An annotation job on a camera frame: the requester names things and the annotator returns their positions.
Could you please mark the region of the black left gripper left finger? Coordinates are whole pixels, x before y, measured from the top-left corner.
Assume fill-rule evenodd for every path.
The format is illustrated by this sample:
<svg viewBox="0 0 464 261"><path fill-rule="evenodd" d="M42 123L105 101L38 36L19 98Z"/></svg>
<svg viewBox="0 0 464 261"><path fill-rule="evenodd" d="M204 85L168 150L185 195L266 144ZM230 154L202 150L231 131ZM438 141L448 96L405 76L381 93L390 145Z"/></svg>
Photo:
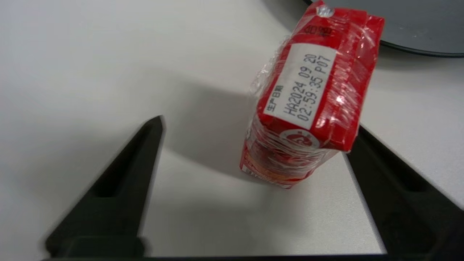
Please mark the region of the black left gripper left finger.
<svg viewBox="0 0 464 261"><path fill-rule="evenodd" d="M143 255L139 236L164 133L146 121L45 240L50 255Z"/></svg>

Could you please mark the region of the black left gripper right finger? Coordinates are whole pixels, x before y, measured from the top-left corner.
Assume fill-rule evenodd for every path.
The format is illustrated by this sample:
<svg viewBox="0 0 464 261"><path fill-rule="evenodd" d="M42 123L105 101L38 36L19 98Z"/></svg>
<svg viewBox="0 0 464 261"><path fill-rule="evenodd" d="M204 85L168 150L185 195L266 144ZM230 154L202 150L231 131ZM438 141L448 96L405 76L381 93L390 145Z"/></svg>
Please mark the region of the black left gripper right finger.
<svg viewBox="0 0 464 261"><path fill-rule="evenodd" d="M347 159L390 256L463 256L463 210L413 167L363 127Z"/></svg>

